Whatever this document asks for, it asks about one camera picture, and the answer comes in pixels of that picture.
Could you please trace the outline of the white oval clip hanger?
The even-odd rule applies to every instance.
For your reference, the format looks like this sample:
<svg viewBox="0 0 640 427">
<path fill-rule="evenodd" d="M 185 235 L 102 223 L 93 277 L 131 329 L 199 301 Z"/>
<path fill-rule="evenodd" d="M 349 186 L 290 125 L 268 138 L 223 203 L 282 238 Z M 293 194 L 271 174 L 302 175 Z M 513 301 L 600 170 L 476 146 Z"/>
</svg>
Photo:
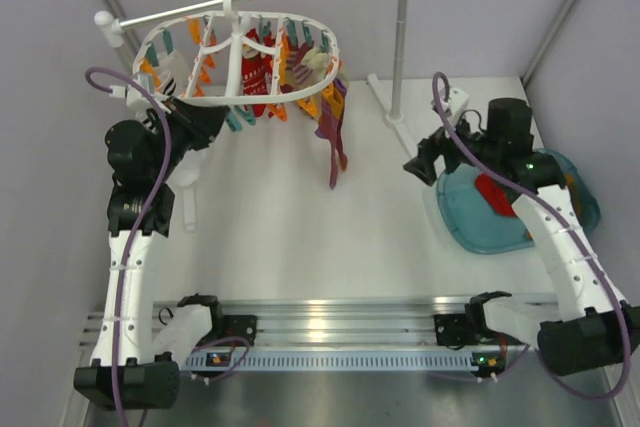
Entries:
<svg viewBox="0 0 640 427">
<path fill-rule="evenodd" d="M 208 46 L 206 42 L 200 43 L 198 54 L 194 58 L 192 73 L 188 76 L 188 83 L 182 94 L 182 97 L 186 99 L 186 101 L 192 102 L 200 107 L 253 104 L 277 105 L 299 99 L 307 99 L 322 91 L 333 82 L 339 72 L 341 59 L 337 39 L 326 25 L 315 19 L 297 14 L 238 11 L 233 7 L 233 1 L 234 0 L 215 0 L 209 3 L 197 4 L 152 15 L 149 21 L 153 23 L 155 27 L 145 37 L 142 47 L 140 47 L 133 60 L 132 73 L 138 74 L 141 71 L 143 59 L 146 57 L 148 50 L 148 44 L 152 42 L 163 29 L 176 23 L 206 17 L 208 22 L 206 23 L 203 33 L 204 40 L 208 41 L 210 39 L 214 20 L 217 18 L 223 18 L 230 23 L 231 34 L 228 38 L 215 45 Z M 276 22 L 276 39 L 273 46 L 262 45 L 248 36 L 251 22 L 260 19 L 273 20 Z M 320 32 L 323 39 L 327 41 L 328 64 L 326 75 L 316 83 L 309 87 L 283 93 L 281 91 L 280 81 L 284 78 L 284 69 L 286 67 L 283 52 L 287 46 L 287 42 L 284 40 L 284 34 L 286 30 L 285 23 L 288 21 L 300 23 L 306 27 L 312 27 Z M 246 46 L 269 56 L 272 60 L 273 76 L 271 77 L 268 92 L 264 95 L 248 96 L 240 93 L 242 81 L 241 61 L 243 59 L 243 48 Z M 225 94 L 222 96 L 197 97 L 195 95 L 196 77 L 200 73 L 205 57 L 225 49 L 229 51 Z"/>
</svg>

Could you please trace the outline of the olive orange striped sock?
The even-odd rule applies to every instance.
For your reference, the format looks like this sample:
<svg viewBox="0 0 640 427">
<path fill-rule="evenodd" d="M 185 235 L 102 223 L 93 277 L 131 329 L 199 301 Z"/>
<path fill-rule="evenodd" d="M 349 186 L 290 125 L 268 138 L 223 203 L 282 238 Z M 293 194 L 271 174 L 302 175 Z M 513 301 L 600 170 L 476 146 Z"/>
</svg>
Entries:
<svg viewBox="0 0 640 427">
<path fill-rule="evenodd" d="M 512 207 L 537 246 L 551 239 L 561 245 L 585 240 L 582 195 L 571 177 L 563 186 L 553 183 L 521 194 Z"/>
</svg>

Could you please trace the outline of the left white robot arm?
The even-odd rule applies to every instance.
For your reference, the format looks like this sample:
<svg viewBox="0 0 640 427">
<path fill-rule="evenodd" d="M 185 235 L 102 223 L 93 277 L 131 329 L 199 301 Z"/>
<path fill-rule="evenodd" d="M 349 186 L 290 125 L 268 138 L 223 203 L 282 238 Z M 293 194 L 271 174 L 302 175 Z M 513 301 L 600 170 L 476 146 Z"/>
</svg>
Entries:
<svg viewBox="0 0 640 427">
<path fill-rule="evenodd" d="M 214 295 L 182 298 L 154 333 L 156 275 L 168 244 L 175 194 L 168 177 L 190 151 L 219 135 L 226 106 L 199 107 L 177 98 L 167 112 L 124 120 L 105 135 L 113 189 L 107 207 L 110 274 L 104 317 L 90 364 L 74 373 L 77 392 L 103 410 L 168 409 L 179 370 L 199 342 L 214 344 L 226 321 Z"/>
</svg>

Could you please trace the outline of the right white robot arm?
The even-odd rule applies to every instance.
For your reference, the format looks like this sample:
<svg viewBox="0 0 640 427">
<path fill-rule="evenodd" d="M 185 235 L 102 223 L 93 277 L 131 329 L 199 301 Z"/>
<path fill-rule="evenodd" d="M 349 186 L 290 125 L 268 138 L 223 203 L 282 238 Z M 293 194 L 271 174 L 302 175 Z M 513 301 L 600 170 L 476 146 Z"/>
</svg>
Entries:
<svg viewBox="0 0 640 427">
<path fill-rule="evenodd" d="M 557 376 L 615 364 L 627 366 L 639 345 L 639 309 L 629 304 L 602 269 L 571 201 L 557 160 L 533 147 L 532 110 L 521 99 L 488 104 L 487 126 L 472 131 L 466 121 L 441 127 L 417 145 L 404 170 L 428 186 L 435 162 L 445 171 L 477 167 L 504 188 L 525 225 L 557 298 L 558 311 L 519 302 L 504 291 L 472 297 L 466 329 L 478 343 L 501 333 L 534 347 Z"/>
</svg>

